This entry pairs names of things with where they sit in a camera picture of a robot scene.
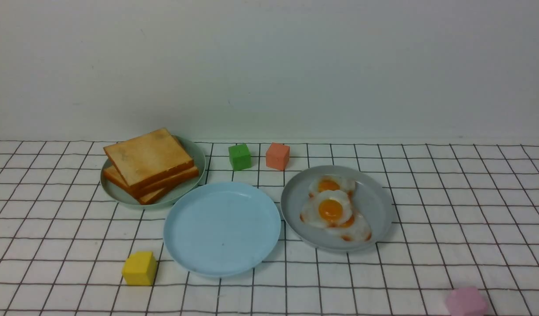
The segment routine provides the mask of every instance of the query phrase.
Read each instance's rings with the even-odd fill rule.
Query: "plate rim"
[[[181,197],[185,196],[185,194],[189,193],[191,190],[195,189],[197,187],[197,185],[199,184],[199,182],[201,181],[201,179],[203,178],[203,175],[205,174],[205,171],[207,171],[207,165],[206,165],[206,156],[205,156],[205,153],[203,152],[203,149],[197,145],[197,143],[193,142],[192,140],[188,140],[187,138],[184,138],[182,136],[178,136],[178,135],[174,135],[172,134],[172,136],[175,136],[177,137],[177,139],[181,142],[183,140],[183,142],[189,142],[190,144],[192,144],[193,146],[195,146],[195,149],[197,150],[197,152],[200,152],[201,153],[201,156],[199,157],[199,159],[201,159],[203,161],[203,170],[200,170],[199,171],[199,175],[196,176],[193,180],[193,187],[191,187],[187,192],[184,192],[183,194],[181,194],[181,196],[178,196],[178,197],[175,197],[175,198],[172,198],[170,200],[167,200],[167,201],[163,201],[163,202],[156,202],[156,203],[153,203],[153,204],[146,204],[146,205],[143,205],[143,204],[131,204],[131,203],[127,203],[127,202],[123,202],[123,201],[120,201],[120,200],[117,200],[117,198],[114,198],[110,193],[109,191],[105,188],[104,186],[104,182],[108,182],[110,184],[113,184],[115,186],[115,184],[111,181],[109,181],[107,178],[105,178],[105,176],[103,175],[103,170],[105,169],[105,166],[108,162],[111,162],[109,160],[109,157],[106,158],[105,162],[103,163],[103,166],[101,167],[101,171],[100,171],[100,174],[99,174],[99,177],[100,177],[100,180],[99,180],[99,185],[101,186],[102,190],[105,192],[105,194],[107,194],[107,196],[109,196],[109,198],[111,198],[112,200],[116,201],[117,203],[120,203],[120,204],[123,204],[124,206],[128,206],[129,208],[140,208],[140,209],[143,209],[143,208],[161,208],[162,206],[167,206],[167,205],[172,205],[174,204],[175,202],[177,202],[177,200],[179,200]]]
[[[302,236],[302,234],[300,234],[295,228],[294,226],[292,226],[291,224],[289,224],[289,221],[287,220],[287,216],[285,216],[285,212],[287,212],[286,208],[286,203],[283,203],[284,200],[286,200],[286,194],[288,194],[288,192],[291,190],[290,187],[292,186],[292,184],[290,185],[290,183],[293,183],[293,180],[295,178],[298,178],[300,176],[303,176],[304,174],[308,173],[308,172],[314,172],[314,170],[318,170],[318,169],[329,169],[329,168],[333,168],[333,169],[338,169],[338,170],[344,170],[345,172],[353,172],[355,174],[358,174],[358,176],[362,176],[363,178],[366,178],[366,184],[369,184],[371,187],[372,187],[372,190],[374,193],[376,193],[378,196],[380,196],[380,199],[381,200],[384,200],[384,201],[388,201],[390,202],[389,204],[387,204],[386,206],[386,210],[387,210],[387,218],[388,218],[388,224],[386,226],[386,229],[381,233],[379,234],[378,236],[373,234],[373,242],[366,242],[364,244],[361,244],[360,246],[354,246],[353,248],[330,248],[330,247],[326,247],[326,246],[321,246],[320,244],[317,244],[317,243],[314,243],[314,242],[311,242],[311,241],[308,241],[306,240],[306,238],[304,238]],[[306,244],[309,244],[310,246],[313,246],[314,248],[317,248],[317,249],[322,249],[322,250],[327,250],[327,251],[330,251],[330,252],[353,252],[353,251],[361,251],[361,250],[365,250],[367,248],[370,248],[371,246],[374,246],[378,241],[380,241],[382,238],[384,238],[385,236],[388,235],[388,233],[390,232],[391,228],[392,228],[392,222],[394,220],[394,215],[396,214],[396,210],[394,208],[394,200],[392,200],[392,196],[390,196],[389,194],[387,194],[387,192],[385,191],[385,189],[379,184],[379,182],[377,182],[374,178],[371,178],[370,176],[366,175],[364,172],[360,172],[359,170],[355,170],[353,168],[349,168],[349,167],[345,167],[345,166],[337,166],[337,165],[322,165],[322,166],[315,166],[315,167],[311,167],[311,168],[307,168],[301,172],[299,172],[298,174],[295,174],[290,180],[289,182],[287,182],[283,188],[283,192],[281,193],[281,216],[283,218],[283,220],[285,220],[285,224],[287,224],[289,226],[289,228],[291,228],[291,230],[293,230],[293,232],[295,232],[295,234],[297,234],[297,236],[299,236],[299,238],[305,242]]]
[[[271,237],[271,240],[273,240],[273,239],[275,239],[275,240],[273,240],[271,242],[271,248],[267,252],[267,254],[261,256],[261,259],[259,261],[254,262],[254,264],[252,264],[251,266],[248,266],[247,268],[243,268],[243,269],[237,270],[235,272],[226,273],[226,274],[209,274],[209,273],[193,270],[189,266],[186,266],[185,264],[182,264],[181,262],[179,262],[174,257],[174,255],[173,255],[173,253],[172,253],[172,251],[170,249],[169,244],[173,244],[173,242],[171,242],[171,241],[167,242],[168,238],[167,238],[167,229],[166,228],[167,228],[167,225],[170,222],[173,222],[173,220],[169,220],[169,218],[174,217],[175,215],[173,215],[173,214],[179,212],[178,204],[182,204],[182,203],[184,203],[187,200],[192,199],[192,198],[197,198],[196,195],[201,194],[202,193],[201,191],[203,191],[203,190],[207,190],[207,189],[212,188],[212,187],[221,187],[221,188],[224,189],[229,184],[232,185],[232,186],[241,186],[242,188],[247,188],[248,190],[250,190],[250,189],[257,190],[257,192],[262,194],[264,199],[267,200],[268,205],[269,205],[269,203],[271,203],[271,205],[272,205],[271,208],[273,209],[272,213],[275,214],[275,224],[274,224],[275,232],[274,232],[274,236]],[[239,274],[241,274],[243,272],[246,272],[246,271],[250,270],[251,268],[255,268],[256,266],[261,264],[263,262],[263,260],[265,258],[267,258],[267,256],[269,256],[271,254],[271,252],[273,250],[275,250],[275,247],[277,246],[277,243],[279,242],[279,236],[281,235],[281,213],[279,212],[279,208],[277,208],[277,206],[275,205],[275,202],[265,192],[263,192],[259,188],[256,188],[255,186],[252,186],[252,185],[244,183],[244,182],[231,181],[231,182],[216,182],[216,183],[204,184],[203,186],[200,186],[199,188],[193,190],[193,194],[190,194],[190,193],[191,192],[188,192],[187,194],[185,194],[185,196],[181,197],[172,206],[172,208],[168,211],[168,214],[166,215],[166,218],[164,220],[164,225],[163,225],[163,232],[162,232],[163,244],[164,244],[169,256],[172,258],[172,260],[174,260],[177,264],[179,264],[179,266],[181,266],[182,268],[184,268],[185,270],[187,270],[189,272],[193,272],[195,274],[198,274],[199,276],[204,276],[204,277],[209,277],[209,278],[230,277],[230,276],[239,275]]]

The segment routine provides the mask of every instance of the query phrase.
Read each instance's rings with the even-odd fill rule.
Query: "egg white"
[[[355,180],[345,178],[343,176],[319,176],[316,178],[309,186],[309,196],[314,197],[317,196],[317,194],[320,193],[318,190],[318,184],[320,184],[320,181],[322,180],[330,180],[338,184],[340,186],[340,190],[351,195],[353,194],[353,191],[355,190]]]
[[[325,200],[334,200],[340,203],[342,207],[341,217],[333,223],[324,220],[319,212],[318,207],[320,203]],[[301,211],[301,220],[305,224],[316,228],[327,228],[330,226],[341,225],[352,216],[351,202],[346,192],[340,190],[325,190],[316,194],[313,198],[310,198],[303,206]]]
[[[346,242],[367,242],[372,237],[372,231],[365,216],[356,210],[353,211],[354,222],[349,227],[326,228],[326,232],[342,238]]]

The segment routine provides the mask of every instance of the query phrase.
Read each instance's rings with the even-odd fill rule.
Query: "fried egg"
[[[352,210],[353,216],[344,224],[326,231],[333,236],[338,236],[345,241],[366,242],[369,241],[372,232],[367,220],[357,210]]]
[[[342,176],[320,176],[310,184],[308,190],[311,198],[326,190],[341,190],[351,196],[355,190],[355,180]]]
[[[300,219],[316,228],[336,227],[352,218],[351,202],[341,190],[324,190],[310,198]]]

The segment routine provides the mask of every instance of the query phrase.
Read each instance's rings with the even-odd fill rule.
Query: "orange cube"
[[[291,148],[287,145],[272,143],[265,153],[266,166],[284,171],[289,162],[290,151]]]

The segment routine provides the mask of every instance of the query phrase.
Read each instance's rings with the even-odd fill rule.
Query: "pink cube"
[[[452,290],[445,306],[452,316],[483,316],[488,304],[474,286]]]
[[[289,153],[291,148],[287,145],[272,143],[267,152],[265,152],[265,164],[269,168],[285,170],[289,162]]]

